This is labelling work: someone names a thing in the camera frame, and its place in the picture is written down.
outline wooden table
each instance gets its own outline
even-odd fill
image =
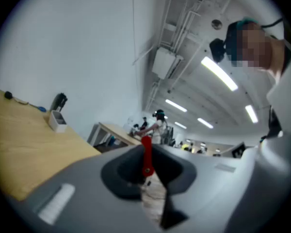
[[[49,112],[0,91],[0,188],[17,200],[71,163],[100,154],[69,126],[55,133],[48,120]]]
[[[97,136],[100,132],[100,130],[105,131],[106,133],[110,133],[113,135],[116,139],[119,139],[121,142],[126,143],[127,145],[140,145],[140,140],[131,137],[127,134],[127,132],[121,128],[120,126],[117,126],[115,124],[106,124],[106,123],[99,123],[98,128],[96,129],[93,138],[91,140],[91,145],[95,146]]]

